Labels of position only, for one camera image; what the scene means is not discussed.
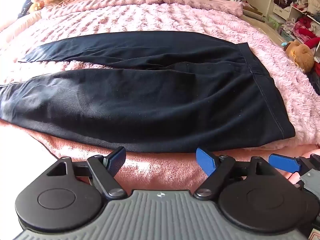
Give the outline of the black pants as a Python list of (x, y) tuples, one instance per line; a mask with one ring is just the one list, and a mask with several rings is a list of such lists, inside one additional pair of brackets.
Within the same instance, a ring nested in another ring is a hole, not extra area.
[(295, 136), (279, 90), (247, 43), (183, 31), (133, 31), (43, 44), (21, 59), (82, 61), (1, 86), (1, 119), (105, 148), (194, 152)]

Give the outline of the pink knitted blanket edge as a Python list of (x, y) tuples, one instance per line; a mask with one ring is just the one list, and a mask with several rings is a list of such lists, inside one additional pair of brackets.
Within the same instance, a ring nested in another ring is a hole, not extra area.
[(74, 0), (47, 6), (41, 10), (41, 15), (50, 18), (105, 7), (143, 4), (180, 4), (195, 9), (224, 11), (237, 17), (243, 15), (242, 3), (228, 0)]

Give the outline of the cream open wardrobe shelf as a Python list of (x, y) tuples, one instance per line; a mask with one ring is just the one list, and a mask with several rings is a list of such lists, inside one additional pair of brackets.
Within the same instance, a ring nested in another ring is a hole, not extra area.
[(268, 14), (284, 21), (282, 27), (292, 39), (303, 42), (311, 38), (300, 32), (302, 28), (319, 37), (319, 0), (270, 0)]

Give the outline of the small plush toy on bed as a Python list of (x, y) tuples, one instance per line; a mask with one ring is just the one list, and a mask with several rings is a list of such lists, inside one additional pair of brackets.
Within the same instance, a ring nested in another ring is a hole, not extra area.
[(41, 10), (44, 7), (45, 3), (43, 0), (39, 0), (35, 3), (33, 3), (30, 8), (29, 8), (29, 12), (34, 12), (34, 11), (38, 11)]

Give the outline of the brown teddy bear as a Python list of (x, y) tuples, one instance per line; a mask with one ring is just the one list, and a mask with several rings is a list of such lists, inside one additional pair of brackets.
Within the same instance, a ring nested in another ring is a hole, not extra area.
[(308, 74), (314, 65), (312, 50), (298, 40), (290, 41), (284, 46), (287, 57), (299, 67), (304, 74)]

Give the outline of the fluffy pink blanket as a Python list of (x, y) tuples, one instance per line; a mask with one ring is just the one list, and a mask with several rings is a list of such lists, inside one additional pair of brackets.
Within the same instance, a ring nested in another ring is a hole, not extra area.
[(296, 135), (266, 145), (319, 144), (319, 95), (308, 77), (280, 46), (240, 17), (224, 11), (195, 9), (180, 4), (143, 4), (105, 7), (46, 18), (39, 12), (16, 20), (1, 32), (1, 84), (26, 81), (41, 74), (92, 68), (91, 63), (21, 63), (35, 47), (65, 38), (126, 31), (187, 31), (247, 43), (263, 63), (284, 100)]

